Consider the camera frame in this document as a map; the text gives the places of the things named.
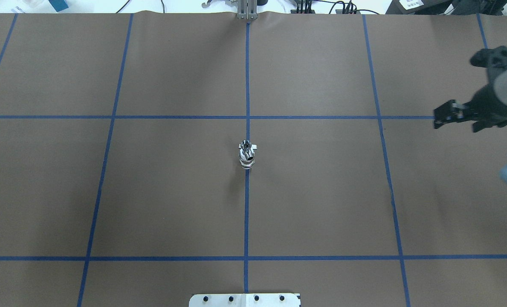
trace white label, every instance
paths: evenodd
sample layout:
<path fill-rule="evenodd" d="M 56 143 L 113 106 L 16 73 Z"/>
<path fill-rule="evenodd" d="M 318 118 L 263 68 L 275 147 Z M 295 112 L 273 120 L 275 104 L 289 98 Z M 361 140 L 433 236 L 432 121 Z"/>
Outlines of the white label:
<path fill-rule="evenodd" d="M 401 3 L 405 10 L 411 10 L 419 6 L 423 6 L 422 0 L 399 0 L 399 3 Z"/>

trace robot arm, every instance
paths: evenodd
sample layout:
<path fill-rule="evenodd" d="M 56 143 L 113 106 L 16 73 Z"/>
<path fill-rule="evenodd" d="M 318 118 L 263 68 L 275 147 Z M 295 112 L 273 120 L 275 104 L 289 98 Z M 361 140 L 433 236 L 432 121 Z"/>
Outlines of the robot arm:
<path fill-rule="evenodd" d="M 434 128 L 464 121 L 475 121 L 473 132 L 507 126 L 507 47 L 482 49 L 469 62 L 487 69 L 489 83 L 467 103 L 450 100 L 437 107 L 433 111 Z"/>

